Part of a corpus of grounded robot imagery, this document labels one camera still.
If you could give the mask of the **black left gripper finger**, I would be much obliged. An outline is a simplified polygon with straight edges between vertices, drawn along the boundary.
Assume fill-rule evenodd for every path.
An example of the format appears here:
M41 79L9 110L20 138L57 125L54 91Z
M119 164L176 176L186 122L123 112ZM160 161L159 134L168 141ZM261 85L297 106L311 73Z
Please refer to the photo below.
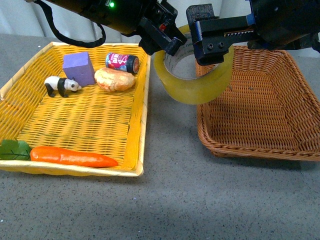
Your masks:
M176 26L178 11L166 0L150 0L138 23L141 36L139 46L148 55L161 50L174 56L187 42L185 35Z

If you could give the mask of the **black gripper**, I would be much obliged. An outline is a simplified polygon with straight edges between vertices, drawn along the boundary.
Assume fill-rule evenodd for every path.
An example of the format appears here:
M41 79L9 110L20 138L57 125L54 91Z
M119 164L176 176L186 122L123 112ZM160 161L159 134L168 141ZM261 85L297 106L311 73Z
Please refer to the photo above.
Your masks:
M247 16L219 18L211 4L186 10L196 61L219 64L233 44L248 42L255 50L320 51L318 0L251 0L252 24Z

